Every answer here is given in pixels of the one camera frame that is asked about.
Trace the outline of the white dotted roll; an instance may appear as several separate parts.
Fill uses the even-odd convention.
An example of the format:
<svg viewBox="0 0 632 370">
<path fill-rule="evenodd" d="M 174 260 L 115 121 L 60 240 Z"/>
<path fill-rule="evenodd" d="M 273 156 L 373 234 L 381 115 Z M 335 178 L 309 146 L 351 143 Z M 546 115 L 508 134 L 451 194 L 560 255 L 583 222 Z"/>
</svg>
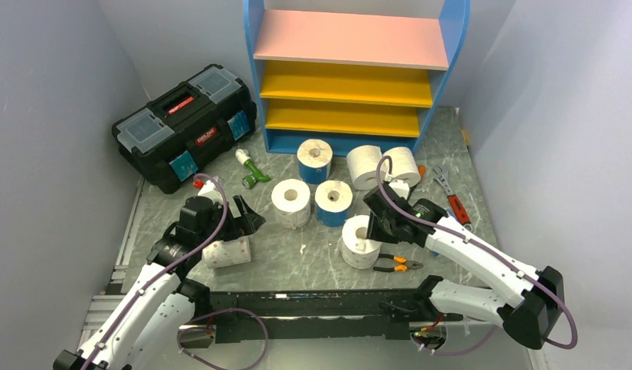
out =
<svg viewBox="0 0 632 370">
<path fill-rule="evenodd" d="M 272 190 L 276 221 L 291 229 L 303 227 L 311 216 L 311 190 L 302 180 L 282 180 Z"/>
</svg>

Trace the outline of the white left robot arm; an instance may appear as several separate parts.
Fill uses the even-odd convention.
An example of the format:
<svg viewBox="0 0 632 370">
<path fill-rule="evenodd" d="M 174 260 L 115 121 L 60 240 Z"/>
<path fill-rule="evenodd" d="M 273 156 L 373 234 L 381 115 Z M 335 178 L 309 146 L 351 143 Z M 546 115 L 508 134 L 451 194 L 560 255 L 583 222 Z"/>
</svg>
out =
<svg viewBox="0 0 632 370">
<path fill-rule="evenodd" d="M 202 250 L 215 242 L 236 241 L 266 222 L 242 196 L 234 196 L 235 217 L 227 204 L 195 196 L 152 246 L 136 283 L 99 330 L 74 351 L 62 351 L 54 369 L 134 369 L 163 335 L 185 323 L 199 324 L 213 312 L 210 289 L 189 279 Z"/>
</svg>

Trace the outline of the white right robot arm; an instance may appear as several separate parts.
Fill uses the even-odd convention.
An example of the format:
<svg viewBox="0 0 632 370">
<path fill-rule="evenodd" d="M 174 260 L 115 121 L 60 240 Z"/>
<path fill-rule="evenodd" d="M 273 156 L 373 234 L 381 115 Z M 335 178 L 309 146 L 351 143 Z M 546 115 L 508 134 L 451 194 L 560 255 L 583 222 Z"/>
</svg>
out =
<svg viewBox="0 0 632 370">
<path fill-rule="evenodd" d="M 429 275 L 414 291 L 415 313 L 424 320 L 460 314 L 501 327 L 520 345 L 539 350 L 567 308 L 563 276 L 551 266 L 524 264 L 465 229 L 446 210 L 425 198 L 410 204 L 387 185 L 367 193 L 371 212 L 368 238 L 407 243 L 447 257 L 485 287 Z"/>
</svg>

